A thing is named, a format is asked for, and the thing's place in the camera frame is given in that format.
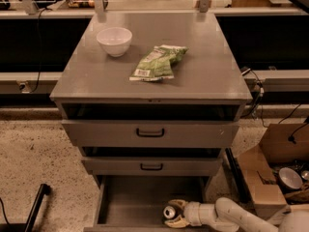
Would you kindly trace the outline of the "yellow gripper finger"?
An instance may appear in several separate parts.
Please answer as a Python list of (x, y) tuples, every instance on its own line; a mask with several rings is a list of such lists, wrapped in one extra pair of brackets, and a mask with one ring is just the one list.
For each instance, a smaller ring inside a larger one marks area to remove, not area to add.
[(182, 216), (177, 216), (173, 219), (165, 220), (164, 223), (171, 228), (185, 228), (189, 225), (189, 222)]
[(182, 199), (172, 199), (168, 202), (168, 206), (172, 207), (175, 211), (183, 211), (187, 204), (188, 202)]

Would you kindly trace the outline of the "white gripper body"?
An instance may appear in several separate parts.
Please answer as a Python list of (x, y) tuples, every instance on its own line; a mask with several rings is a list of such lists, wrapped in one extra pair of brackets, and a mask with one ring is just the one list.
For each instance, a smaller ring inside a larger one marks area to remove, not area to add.
[(183, 209), (183, 216), (191, 226), (216, 225), (217, 214), (213, 204), (188, 202)]

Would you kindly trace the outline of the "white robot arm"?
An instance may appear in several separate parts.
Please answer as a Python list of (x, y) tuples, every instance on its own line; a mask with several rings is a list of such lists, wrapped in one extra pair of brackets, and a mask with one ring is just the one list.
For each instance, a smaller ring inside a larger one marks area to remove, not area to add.
[(163, 210), (164, 223), (171, 228), (208, 225), (218, 232), (309, 232), (309, 214), (295, 211), (286, 214), (278, 226), (244, 210), (229, 198), (214, 204), (170, 200)]

